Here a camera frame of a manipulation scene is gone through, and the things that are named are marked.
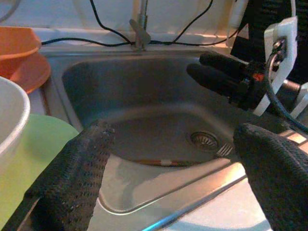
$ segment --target drain strainer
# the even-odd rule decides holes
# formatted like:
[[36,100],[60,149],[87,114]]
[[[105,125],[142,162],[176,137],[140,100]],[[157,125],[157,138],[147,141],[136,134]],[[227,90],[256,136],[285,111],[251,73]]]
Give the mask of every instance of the drain strainer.
[[191,143],[203,151],[214,151],[218,149],[218,141],[215,136],[208,132],[198,131],[191,135]]

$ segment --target stainless steel sink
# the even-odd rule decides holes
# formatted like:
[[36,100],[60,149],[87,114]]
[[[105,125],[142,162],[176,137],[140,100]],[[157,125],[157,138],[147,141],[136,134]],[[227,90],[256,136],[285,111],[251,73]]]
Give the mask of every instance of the stainless steel sink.
[[[232,145],[251,122],[280,132],[276,118],[236,109],[186,74],[202,51],[57,53],[45,95],[52,116],[78,130],[104,118],[116,130],[113,155],[89,230],[155,230],[245,177]],[[201,162],[153,167],[144,160]]]

